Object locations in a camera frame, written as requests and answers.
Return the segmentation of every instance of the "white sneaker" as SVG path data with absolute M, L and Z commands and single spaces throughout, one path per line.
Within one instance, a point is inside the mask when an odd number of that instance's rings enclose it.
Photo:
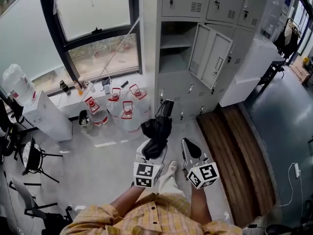
M 168 169 L 175 172 L 178 168 L 178 162 L 176 160 L 173 160 L 170 162 L 170 164 L 168 165 Z

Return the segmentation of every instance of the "plaid shirt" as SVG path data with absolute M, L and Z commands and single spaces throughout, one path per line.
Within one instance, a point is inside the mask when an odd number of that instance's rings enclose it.
M 218 234 L 242 235 L 242 230 L 222 221 L 204 226 L 190 219 L 190 204 L 180 194 L 150 194 L 138 200 L 132 209 L 119 217 L 110 205 L 91 206 L 81 211 L 61 235 L 158 235 Z

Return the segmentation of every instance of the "chair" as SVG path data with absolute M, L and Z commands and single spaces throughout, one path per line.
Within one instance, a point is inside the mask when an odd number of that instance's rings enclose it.
M 18 139 L 18 128 L 14 125 L 5 110 L 5 106 L 2 100 L 0 100 L 0 128 L 5 133 L 4 139 L 2 140 L 2 146 L 0 149 L 1 159 L 2 156 L 10 156 L 14 150 L 17 149 Z
M 25 202 L 24 214 L 31 217 L 39 217 L 44 220 L 45 229 L 42 231 L 43 235 L 59 235 L 65 226 L 73 222 L 69 214 L 69 211 L 72 210 L 70 206 L 66 208 L 66 216 L 62 216 L 59 213 L 46 213 L 40 210 L 43 208 L 56 206 L 58 204 L 52 203 L 44 206 L 38 206 L 36 204 L 34 197 L 30 194 L 25 186 L 41 186 L 41 184 L 23 183 L 20 179 L 13 175 L 10 175 L 10 177 L 11 181 L 9 187 L 13 190 L 16 190 Z
M 22 175 L 26 175 L 29 172 L 33 174 L 39 172 L 59 183 L 58 180 L 46 174 L 42 168 L 43 160 L 46 156 L 63 157 L 63 155 L 45 153 L 45 151 L 42 150 L 38 144 L 36 144 L 34 138 L 31 136 L 31 141 L 25 145 L 22 154 L 22 161 L 25 166 L 25 171 L 22 173 Z

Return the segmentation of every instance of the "locker shelf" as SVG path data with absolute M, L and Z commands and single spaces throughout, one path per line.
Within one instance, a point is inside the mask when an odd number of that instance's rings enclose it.
M 191 47 L 191 43 L 184 35 L 163 35 L 161 36 L 161 49 Z
M 181 55 L 173 54 L 160 57 L 160 74 L 186 70 L 187 64 L 182 59 Z

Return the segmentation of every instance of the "wooden platform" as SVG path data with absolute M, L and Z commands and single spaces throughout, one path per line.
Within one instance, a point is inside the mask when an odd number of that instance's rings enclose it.
M 218 166 L 234 222 L 244 227 L 275 204 L 261 150 L 236 105 L 200 115 L 197 121 Z

